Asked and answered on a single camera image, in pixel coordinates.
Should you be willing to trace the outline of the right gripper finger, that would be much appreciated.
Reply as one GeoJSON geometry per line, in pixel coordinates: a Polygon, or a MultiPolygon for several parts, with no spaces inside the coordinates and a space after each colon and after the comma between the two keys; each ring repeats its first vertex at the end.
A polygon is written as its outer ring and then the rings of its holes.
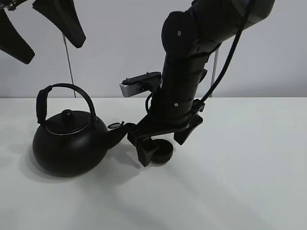
{"type": "Polygon", "coordinates": [[[199,115],[196,115],[191,122],[189,123],[189,126],[185,128],[184,130],[180,132],[174,133],[174,140],[179,144],[183,145],[185,141],[188,139],[190,134],[194,131],[194,129],[203,123],[203,118],[199,115]]]}
{"type": "Polygon", "coordinates": [[[153,154],[159,149],[156,141],[139,141],[136,146],[138,160],[142,166],[147,167],[153,154]]]}

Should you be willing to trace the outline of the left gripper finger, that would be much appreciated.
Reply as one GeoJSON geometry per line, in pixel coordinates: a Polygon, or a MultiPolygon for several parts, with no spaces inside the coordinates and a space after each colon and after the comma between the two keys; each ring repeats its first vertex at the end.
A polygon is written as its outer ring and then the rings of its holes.
{"type": "Polygon", "coordinates": [[[71,42],[82,47],[86,36],[72,0],[36,0],[33,9],[49,19],[71,42]]]}
{"type": "Polygon", "coordinates": [[[0,49],[24,64],[29,64],[35,53],[14,28],[5,11],[0,11],[0,49]]]}

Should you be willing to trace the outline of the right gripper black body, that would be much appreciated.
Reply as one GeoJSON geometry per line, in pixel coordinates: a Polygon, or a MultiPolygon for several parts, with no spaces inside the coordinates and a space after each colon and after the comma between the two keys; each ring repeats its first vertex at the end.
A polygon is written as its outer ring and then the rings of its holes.
{"type": "Polygon", "coordinates": [[[158,95],[149,95],[145,101],[147,115],[128,131],[128,140],[137,146],[147,138],[180,132],[203,109],[204,103],[199,99],[163,101],[158,95]]]}

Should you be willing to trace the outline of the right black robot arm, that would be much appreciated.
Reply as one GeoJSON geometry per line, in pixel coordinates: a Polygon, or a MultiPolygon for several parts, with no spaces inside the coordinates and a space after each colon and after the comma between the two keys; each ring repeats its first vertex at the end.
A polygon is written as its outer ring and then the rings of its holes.
{"type": "Polygon", "coordinates": [[[121,84],[126,97],[142,91],[146,116],[128,132],[128,140],[137,149],[139,162],[163,164],[173,154],[171,143],[158,135],[172,133],[182,145],[203,119],[205,100],[209,98],[230,64],[242,32],[266,19],[272,0],[195,0],[186,11],[171,12],[166,18],[161,39],[165,50],[162,72],[146,73],[121,84]],[[206,75],[210,55],[225,40],[233,37],[222,71],[201,99],[195,94],[206,75]]]}

